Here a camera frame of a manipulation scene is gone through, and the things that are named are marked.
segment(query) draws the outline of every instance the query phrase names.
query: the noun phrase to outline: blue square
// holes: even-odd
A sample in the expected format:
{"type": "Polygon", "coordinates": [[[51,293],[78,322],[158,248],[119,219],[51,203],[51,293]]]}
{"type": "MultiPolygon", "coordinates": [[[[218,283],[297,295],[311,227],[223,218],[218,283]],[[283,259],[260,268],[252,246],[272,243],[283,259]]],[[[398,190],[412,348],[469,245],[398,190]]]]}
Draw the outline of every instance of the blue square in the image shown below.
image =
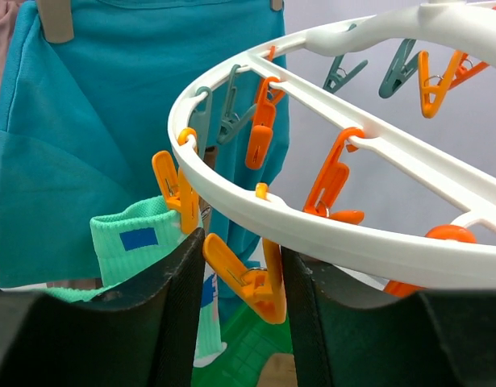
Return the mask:
{"type": "Polygon", "coordinates": [[[156,232],[153,227],[121,232],[120,239],[122,240],[124,250],[127,252],[137,248],[158,245],[158,238],[156,237],[156,232]]]}

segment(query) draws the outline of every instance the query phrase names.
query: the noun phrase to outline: white wall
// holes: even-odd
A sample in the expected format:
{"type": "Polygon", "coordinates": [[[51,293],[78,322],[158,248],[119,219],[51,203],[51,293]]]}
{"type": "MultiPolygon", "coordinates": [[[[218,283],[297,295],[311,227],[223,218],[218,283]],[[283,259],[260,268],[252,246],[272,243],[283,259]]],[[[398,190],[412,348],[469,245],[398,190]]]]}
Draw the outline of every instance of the white wall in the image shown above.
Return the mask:
{"type": "MultiPolygon", "coordinates": [[[[287,0],[287,30],[292,33],[419,3],[420,0],[287,0]]],[[[400,43],[401,40],[391,40],[346,55],[342,67],[347,70],[363,59],[368,59],[369,64],[336,95],[496,177],[496,70],[488,68],[451,90],[438,115],[425,119],[420,111],[417,76],[392,98],[384,100],[378,96],[378,87],[400,43]]],[[[412,55],[421,49],[430,52],[431,71],[442,74],[453,50],[417,42],[412,55]]],[[[290,71],[320,86],[331,63],[332,58],[304,50],[288,57],[290,71]]],[[[290,151],[272,192],[289,206],[301,209],[338,133],[337,128],[292,101],[290,151]]],[[[425,235],[460,214],[369,151],[344,154],[342,160],[351,167],[351,175],[334,209],[365,211],[364,226],[425,235]]],[[[471,230],[480,243],[496,244],[496,235],[484,227],[471,230]]]]}

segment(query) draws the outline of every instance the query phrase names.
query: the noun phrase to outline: wall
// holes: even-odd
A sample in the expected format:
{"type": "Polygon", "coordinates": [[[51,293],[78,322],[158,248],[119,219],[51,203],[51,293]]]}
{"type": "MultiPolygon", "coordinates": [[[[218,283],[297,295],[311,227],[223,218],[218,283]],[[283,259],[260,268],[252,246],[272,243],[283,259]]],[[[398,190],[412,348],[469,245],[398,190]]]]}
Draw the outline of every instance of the wall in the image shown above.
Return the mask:
{"type": "MultiPolygon", "coordinates": [[[[416,0],[288,0],[287,29],[292,33],[419,3],[416,0]]],[[[496,177],[496,70],[488,68],[451,90],[438,115],[425,119],[420,111],[417,76],[392,98],[385,100],[378,96],[378,87],[400,43],[401,40],[390,40],[367,51],[346,55],[342,67],[347,70],[363,59],[368,59],[369,64],[336,95],[496,177]]],[[[413,55],[420,49],[430,52],[433,73],[443,73],[453,54],[450,48],[417,42],[413,55]]],[[[305,50],[288,57],[290,71],[320,86],[331,63],[332,58],[305,50]]],[[[282,173],[271,187],[272,192],[289,206],[301,209],[338,133],[336,127],[292,101],[290,151],[282,173]]],[[[461,213],[369,151],[344,154],[342,160],[350,166],[351,175],[334,210],[365,211],[362,224],[366,227],[425,235],[461,213]]],[[[471,227],[471,230],[480,243],[496,244],[496,235],[484,227],[471,227]]]]}

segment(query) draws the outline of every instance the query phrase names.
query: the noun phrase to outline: mint green sock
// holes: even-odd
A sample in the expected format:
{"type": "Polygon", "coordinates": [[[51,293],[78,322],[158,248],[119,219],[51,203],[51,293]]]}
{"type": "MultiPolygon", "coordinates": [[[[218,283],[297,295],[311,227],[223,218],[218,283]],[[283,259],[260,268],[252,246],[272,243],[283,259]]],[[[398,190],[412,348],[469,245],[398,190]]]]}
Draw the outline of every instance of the mint green sock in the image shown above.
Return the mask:
{"type": "MultiPolygon", "coordinates": [[[[92,218],[90,230],[104,287],[46,288],[53,297],[67,302],[89,301],[155,264],[188,236],[181,232],[181,216],[167,208],[162,196],[137,202],[119,214],[92,218]]],[[[206,265],[194,366],[208,365],[225,348],[219,325],[217,276],[206,265]]]]}

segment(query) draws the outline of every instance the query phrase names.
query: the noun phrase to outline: teal gray clothespin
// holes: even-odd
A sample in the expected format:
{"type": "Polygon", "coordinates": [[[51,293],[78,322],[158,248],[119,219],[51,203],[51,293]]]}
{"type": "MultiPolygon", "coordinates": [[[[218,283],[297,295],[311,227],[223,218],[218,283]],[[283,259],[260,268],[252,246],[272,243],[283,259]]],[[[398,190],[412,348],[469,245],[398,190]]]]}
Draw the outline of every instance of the teal gray clothespin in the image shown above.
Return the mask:
{"type": "Polygon", "coordinates": [[[237,86],[235,86],[235,79],[239,75],[237,74],[239,68],[240,66],[235,64],[231,68],[228,78],[227,92],[221,113],[221,129],[217,136],[217,143],[221,145],[229,143],[255,114],[256,105],[251,106],[242,117],[239,117],[234,111],[238,91],[237,86]]]}
{"type": "Polygon", "coordinates": [[[415,46],[416,40],[405,39],[398,47],[386,76],[378,89],[381,98],[389,98],[400,89],[407,80],[418,70],[419,52],[406,64],[406,60],[415,46]]]}
{"type": "MultiPolygon", "coordinates": [[[[357,27],[356,24],[352,24],[348,31],[351,31],[353,28],[357,27]]],[[[350,71],[349,73],[346,73],[344,69],[342,69],[341,62],[343,61],[344,55],[337,56],[334,59],[334,63],[330,67],[330,71],[328,72],[327,80],[325,81],[323,88],[328,91],[329,93],[334,94],[336,91],[338,91],[341,87],[346,85],[348,82],[350,82],[358,73],[362,71],[364,67],[368,64],[367,60],[363,60],[360,62],[355,68],[350,71]]]]}
{"type": "Polygon", "coordinates": [[[198,110],[198,106],[192,112],[189,120],[189,126],[193,128],[198,134],[198,154],[202,159],[205,157],[206,142],[208,140],[208,131],[210,130],[210,120],[212,114],[212,90],[210,87],[202,86],[196,92],[196,97],[206,93],[205,110],[198,110]]]}

